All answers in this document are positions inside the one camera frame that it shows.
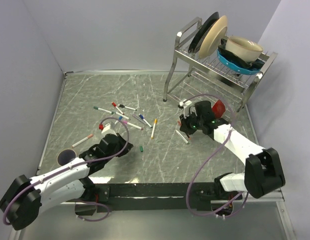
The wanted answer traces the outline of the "white marker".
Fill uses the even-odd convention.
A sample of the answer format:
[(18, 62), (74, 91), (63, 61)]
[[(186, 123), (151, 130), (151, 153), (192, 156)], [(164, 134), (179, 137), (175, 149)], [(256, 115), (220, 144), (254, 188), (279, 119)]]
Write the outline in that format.
[(176, 129), (175, 132), (177, 135), (188, 145), (189, 141)]

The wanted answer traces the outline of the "yellow cap marker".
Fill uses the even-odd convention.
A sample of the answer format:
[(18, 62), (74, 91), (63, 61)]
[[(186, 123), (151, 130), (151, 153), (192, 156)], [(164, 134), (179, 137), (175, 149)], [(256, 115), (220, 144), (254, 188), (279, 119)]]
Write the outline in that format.
[(155, 137), (155, 131), (156, 131), (157, 122), (158, 122), (158, 119), (155, 118), (155, 120), (154, 120), (154, 122), (153, 122), (151, 137), (150, 137), (150, 139), (152, 139), (152, 140), (153, 140), (154, 137)]

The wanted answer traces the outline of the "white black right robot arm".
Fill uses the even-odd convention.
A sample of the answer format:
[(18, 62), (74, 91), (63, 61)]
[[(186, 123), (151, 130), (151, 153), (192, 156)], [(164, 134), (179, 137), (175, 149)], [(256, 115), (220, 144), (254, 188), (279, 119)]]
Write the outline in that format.
[(219, 199), (231, 192), (247, 192), (258, 199), (286, 184), (280, 156), (274, 148), (264, 148), (236, 131), (222, 116), (225, 105), (203, 100), (192, 103), (182, 100), (178, 107), (180, 131), (187, 136), (202, 131), (212, 140), (223, 144), (244, 165), (243, 173), (225, 173), (214, 179), (213, 192)]

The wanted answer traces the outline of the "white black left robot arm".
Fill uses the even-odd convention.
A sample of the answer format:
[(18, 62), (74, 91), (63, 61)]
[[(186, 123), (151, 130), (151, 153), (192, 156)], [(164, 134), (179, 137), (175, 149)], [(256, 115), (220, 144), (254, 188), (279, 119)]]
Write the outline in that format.
[(62, 202), (90, 200), (95, 189), (89, 176), (102, 170), (112, 158), (126, 155), (132, 147), (120, 134), (107, 134), (98, 144), (51, 172), (16, 177), (0, 200), (3, 224), (21, 230), (40, 213)]

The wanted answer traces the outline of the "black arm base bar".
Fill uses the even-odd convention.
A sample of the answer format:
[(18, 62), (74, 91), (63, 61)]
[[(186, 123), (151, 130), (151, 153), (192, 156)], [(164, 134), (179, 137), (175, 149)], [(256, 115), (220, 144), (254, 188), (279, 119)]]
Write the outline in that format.
[[(98, 202), (113, 211), (186, 209), (189, 184), (184, 183), (98, 183), (85, 190), (82, 201)], [(226, 192), (213, 182), (195, 182), (189, 193), (189, 206), (211, 211), (212, 201), (229, 201), (237, 191)]]

